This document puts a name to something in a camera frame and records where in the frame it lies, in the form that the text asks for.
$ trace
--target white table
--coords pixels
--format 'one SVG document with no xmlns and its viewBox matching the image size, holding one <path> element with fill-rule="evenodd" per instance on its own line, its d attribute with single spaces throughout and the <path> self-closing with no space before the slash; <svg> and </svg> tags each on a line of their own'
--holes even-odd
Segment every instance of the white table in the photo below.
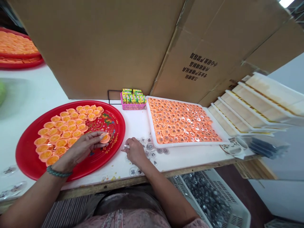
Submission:
<svg viewBox="0 0 304 228">
<path fill-rule="evenodd" d="M 0 71 L 0 79 L 7 86 L 7 98 L 0 106 L 0 129 L 2 130 L 0 170 L 3 170 L 16 164 L 15 149 L 18 140 L 36 118 L 50 109 L 74 100 L 67 98 L 46 65 L 29 70 Z M 114 105 L 114 107 L 121 112 L 126 122 L 123 142 L 129 137 L 148 137 L 150 129 L 146 110 L 124 111 L 121 105 Z M 201 165 L 210 163 L 220 166 L 237 161 L 219 146 L 175 147 L 170 148 L 169 151 L 169 155 L 157 154 L 155 157 L 158 162 L 156 167 L 161 172 L 201 167 Z M 254 155 L 254 153 L 247 150 L 246 155 Z M 66 183 L 62 190 L 134 178 L 129 174 L 132 166 L 126 159 L 126 154 L 118 151 L 105 166 L 86 177 Z M 9 177 L 0 178 L 0 191 L 21 181 L 26 181 L 27 186 L 18 197 L 35 183 L 18 170 Z"/>
</svg>

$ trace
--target green bead bracelet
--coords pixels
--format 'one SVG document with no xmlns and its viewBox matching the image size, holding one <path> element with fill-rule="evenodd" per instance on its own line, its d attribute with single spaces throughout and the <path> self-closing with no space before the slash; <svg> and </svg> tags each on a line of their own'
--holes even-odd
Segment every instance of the green bead bracelet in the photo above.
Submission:
<svg viewBox="0 0 304 228">
<path fill-rule="evenodd" d="M 70 173 L 61 173 L 61 172 L 57 172 L 55 170 L 52 169 L 52 166 L 48 166 L 47 167 L 47 172 L 53 176 L 56 176 L 56 177 L 61 177 L 61 178 L 65 178 L 65 177 L 69 177 L 73 174 L 73 172 L 70 172 Z"/>
</svg>

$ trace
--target white wall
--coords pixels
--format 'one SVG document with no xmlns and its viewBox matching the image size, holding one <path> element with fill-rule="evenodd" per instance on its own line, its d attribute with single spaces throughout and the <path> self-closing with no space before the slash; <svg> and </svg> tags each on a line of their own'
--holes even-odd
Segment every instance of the white wall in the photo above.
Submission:
<svg viewBox="0 0 304 228">
<path fill-rule="evenodd" d="M 304 94 L 304 53 L 269 77 Z M 262 185 L 256 180 L 250 183 L 273 215 L 304 222 L 304 127 L 278 132 L 275 137 L 291 144 L 285 157 L 264 158 L 281 180 L 262 180 Z"/>
<path fill-rule="evenodd" d="M 271 73 L 268 77 L 304 94 L 304 53 Z M 304 180 L 304 127 L 277 132 L 275 137 L 291 144 L 282 159 L 264 159 L 279 179 Z"/>
</svg>

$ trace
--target small pink basket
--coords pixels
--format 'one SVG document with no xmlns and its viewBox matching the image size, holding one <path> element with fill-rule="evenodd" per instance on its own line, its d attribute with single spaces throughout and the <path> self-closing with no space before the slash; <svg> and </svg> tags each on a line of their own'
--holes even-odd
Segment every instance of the small pink basket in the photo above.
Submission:
<svg viewBox="0 0 304 228">
<path fill-rule="evenodd" d="M 124 104 L 122 92 L 120 93 L 120 100 L 123 106 L 123 110 L 142 110 L 146 106 L 146 104 Z"/>
</svg>

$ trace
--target red plastic tray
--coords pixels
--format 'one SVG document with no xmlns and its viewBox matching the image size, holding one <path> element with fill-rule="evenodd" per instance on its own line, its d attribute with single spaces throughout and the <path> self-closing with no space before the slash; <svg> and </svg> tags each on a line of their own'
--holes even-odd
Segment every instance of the red plastic tray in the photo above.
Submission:
<svg viewBox="0 0 304 228">
<path fill-rule="evenodd" d="M 0 31 L 4 31 L 4 32 L 10 32 L 10 33 L 13 33 L 15 35 L 19 35 L 19 36 L 22 36 L 24 38 L 28 38 L 29 40 L 31 40 L 31 38 L 23 33 L 19 33 L 19 32 L 16 32 L 16 31 L 13 31 L 13 30 L 10 30 L 10 29 L 7 29 L 7 28 L 0 28 Z M 33 58 L 33 57 L 37 57 L 37 56 L 40 56 L 40 53 L 37 52 L 37 53 L 34 53 L 34 54 L 7 54 L 7 53 L 0 53 L 0 56 L 2 57 L 6 57 L 6 58 L 20 58 L 20 59 L 26 59 L 26 58 Z"/>
<path fill-rule="evenodd" d="M 84 177 L 105 165 L 119 150 L 123 142 L 126 125 L 121 113 L 113 106 L 100 101 L 75 101 L 54 108 L 36 119 L 22 134 L 16 148 L 16 161 L 20 170 L 29 178 L 38 180 L 46 171 L 45 163 L 41 162 L 35 152 L 34 141 L 40 136 L 38 130 L 43 128 L 44 123 L 50 121 L 51 117 L 59 115 L 66 109 L 76 109 L 79 105 L 96 105 L 104 108 L 103 114 L 95 121 L 87 121 L 90 131 L 107 131 L 111 135 L 109 145 L 99 148 L 89 154 L 89 156 L 78 164 L 73 174 L 67 181 L 72 181 Z"/>
<path fill-rule="evenodd" d="M 32 62 L 32 63 L 0 63 L 0 68 L 4 68 L 4 69 L 25 69 L 25 68 L 36 67 L 36 66 L 38 66 L 42 63 L 44 63 L 44 60 L 41 57 L 40 60 L 38 60 L 36 62 Z"/>
</svg>

